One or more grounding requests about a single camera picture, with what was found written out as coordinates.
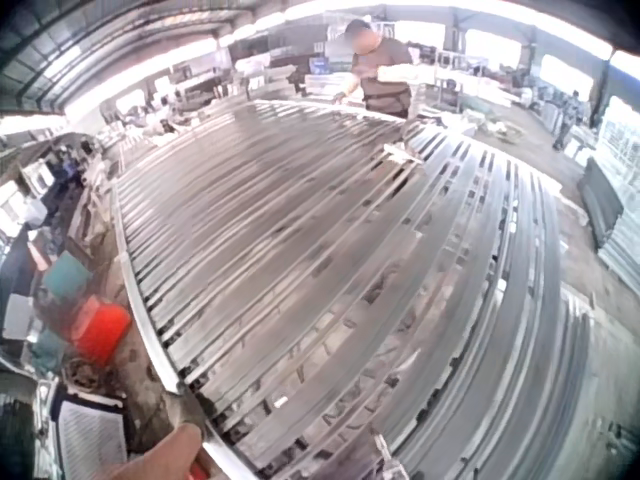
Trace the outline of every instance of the red plastic bin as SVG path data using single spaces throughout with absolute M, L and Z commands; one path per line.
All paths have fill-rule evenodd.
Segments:
M 125 308 L 92 295 L 71 327 L 71 343 L 80 355 L 104 367 L 130 325 L 131 316 Z

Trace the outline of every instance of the factory floor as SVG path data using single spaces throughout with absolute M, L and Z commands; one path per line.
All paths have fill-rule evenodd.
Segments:
M 522 128 L 525 134 L 517 144 L 503 142 L 481 131 L 475 138 L 522 160 L 561 186 L 556 198 L 563 241 L 563 282 L 594 301 L 640 340 L 640 298 L 609 271 L 595 253 L 578 191 L 583 168 L 551 148 L 553 136 L 532 113 L 517 106 L 493 106 L 493 109 L 503 120 Z
M 636 379 L 635 373 L 631 375 L 628 367 L 640 361 L 640 299 L 608 271 L 595 254 L 577 188 L 582 167 L 551 148 L 552 135 L 530 112 L 516 106 L 494 107 L 494 111 L 503 120 L 522 128 L 525 134 L 517 144 L 505 143 L 483 132 L 478 132 L 476 139 L 507 152 L 559 183 L 557 206 L 563 242 L 563 282 L 597 312 L 591 330 L 588 375 L 569 433 L 569 439 L 575 441 L 566 442 L 562 450 L 559 461 L 564 476 L 557 478 L 611 478 L 610 474 L 619 472 L 630 455 L 620 455 L 620 448 L 615 446 L 615 441 L 612 443 L 611 425 L 631 432 L 629 435 L 640 431 L 635 420 L 636 405 L 640 404 L 640 379 Z M 105 255 L 117 255 L 112 232 L 105 238 L 102 249 Z M 107 297 L 126 304 L 117 260 L 109 270 L 105 285 Z M 138 430 L 136 449 L 144 451 L 166 435 L 170 427 L 162 407 L 158 407 L 162 405 L 158 401 L 162 398 L 162 387 L 135 328 L 120 345 L 115 366 L 122 383 L 128 386 Z M 588 448 L 582 447 L 582 438 L 591 439 Z M 588 475 L 575 470 L 576 459 L 584 462 Z

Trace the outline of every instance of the worker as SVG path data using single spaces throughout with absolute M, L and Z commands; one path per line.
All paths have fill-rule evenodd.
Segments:
M 354 50 L 353 75 L 334 97 L 334 103 L 342 103 L 361 86 L 367 110 L 406 119 L 411 89 L 403 78 L 407 68 L 413 71 L 407 46 L 377 34 L 367 22 L 359 19 L 347 25 L 344 36 Z
M 562 124 L 560 125 L 558 138 L 553 143 L 553 149 L 556 151 L 564 150 L 564 142 L 571 131 L 571 127 L 582 123 L 582 103 L 578 98 L 579 96 L 578 91 L 574 90 L 573 95 L 565 100 L 562 106 Z

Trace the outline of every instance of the workshop ceiling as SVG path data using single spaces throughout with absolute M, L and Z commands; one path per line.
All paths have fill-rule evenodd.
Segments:
M 59 112 L 93 72 L 150 43 L 216 34 L 277 0 L 22 0 L 3 2 L 0 111 Z M 632 3 L 514 0 L 640 52 Z M 294 3 L 283 0 L 282 8 Z
M 82 70 L 136 46 L 213 34 L 259 0 L 25 0 L 0 29 L 0 110 L 57 111 Z

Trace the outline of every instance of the gray t-shirt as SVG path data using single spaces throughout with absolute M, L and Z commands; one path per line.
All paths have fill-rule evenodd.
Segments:
M 409 49 L 395 38 L 383 37 L 378 48 L 367 55 L 353 55 L 352 68 L 357 65 L 380 67 L 413 63 Z M 363 78 L 360 81 L 365 95 L 367 108 L 380 113 L 398 113 L 408 110 L 411 105 L 411 90 L 406 83 L 379 82 L 375 78 Z

